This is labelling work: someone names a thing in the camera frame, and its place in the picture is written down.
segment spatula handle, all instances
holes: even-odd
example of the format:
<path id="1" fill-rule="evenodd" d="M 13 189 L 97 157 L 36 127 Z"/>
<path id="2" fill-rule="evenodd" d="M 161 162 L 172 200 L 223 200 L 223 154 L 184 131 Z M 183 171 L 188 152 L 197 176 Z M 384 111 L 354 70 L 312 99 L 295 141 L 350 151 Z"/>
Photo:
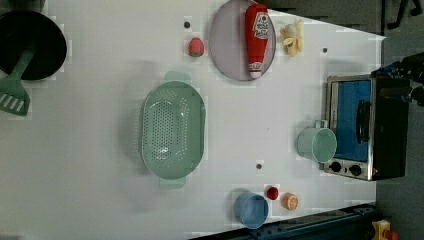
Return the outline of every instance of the spatula handle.
<path id="1" fill-rule="evenodd" d="M 13 76 L 17 79 L 21 79 L 22 75 L 25 72 L 25 69 L 28 67 L 28 64 L 31 62 L 34 53 L 31 50 L 24 50 L 19 58 L 19 61 L 16 63 L 13 68 L 10 76 Z"/>

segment blue bowl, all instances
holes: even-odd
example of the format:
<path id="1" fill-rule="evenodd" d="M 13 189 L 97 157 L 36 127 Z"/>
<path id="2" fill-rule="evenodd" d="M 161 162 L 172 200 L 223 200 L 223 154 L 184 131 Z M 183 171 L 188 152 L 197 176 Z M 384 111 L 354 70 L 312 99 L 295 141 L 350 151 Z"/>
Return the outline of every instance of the blue bowl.
<path id="1" fill-rule="evenodd" d="M 260 195 L 246 192 L 237 198 L 234 213 L 248 229 L 258 229 L 268 217 L 268 202 Z"/>

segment mug handle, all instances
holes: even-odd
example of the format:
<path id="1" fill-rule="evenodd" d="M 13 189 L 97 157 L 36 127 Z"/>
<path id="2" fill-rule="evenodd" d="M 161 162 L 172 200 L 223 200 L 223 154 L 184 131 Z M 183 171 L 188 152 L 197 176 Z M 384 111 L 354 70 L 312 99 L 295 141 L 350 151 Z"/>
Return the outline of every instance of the mug handle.
<path id="1" fill-rule="evenodd" d="M 315 128 L 328 128 L 328 121 L 327 120 L 316 120 L 315 121 Z"/>

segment spatula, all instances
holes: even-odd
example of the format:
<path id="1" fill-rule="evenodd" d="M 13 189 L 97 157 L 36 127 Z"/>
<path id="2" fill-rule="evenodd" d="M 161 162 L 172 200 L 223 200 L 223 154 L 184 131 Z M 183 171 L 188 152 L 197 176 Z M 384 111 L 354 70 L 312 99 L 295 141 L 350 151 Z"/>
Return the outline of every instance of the spatula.
<path id="1" fill-rule="evenodd" d="M 22 86 L 21 77 L 34 53 L 24 50 L 12 73 L 0 80 L 0 110 L 18 116 L 26 116 L 31 99 Z"/>

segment purple plate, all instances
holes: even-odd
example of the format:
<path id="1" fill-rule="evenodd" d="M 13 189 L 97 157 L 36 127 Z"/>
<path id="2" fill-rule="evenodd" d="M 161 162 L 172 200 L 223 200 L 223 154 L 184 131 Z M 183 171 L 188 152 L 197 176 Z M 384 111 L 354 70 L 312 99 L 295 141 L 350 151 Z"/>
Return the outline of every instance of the purple plate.
<path id="1" fill-rule="evenodd" d="M 227 77 L 249 81 L 244 15 L 254 4 L 249 0 L 230 0 L 216 13 L 209 34 L 209 49 L 217 68 Z M 268 45 L 265 51 L 263 74 L 271 66 L 275 55 L 275 30 L 270 19 Z"/>

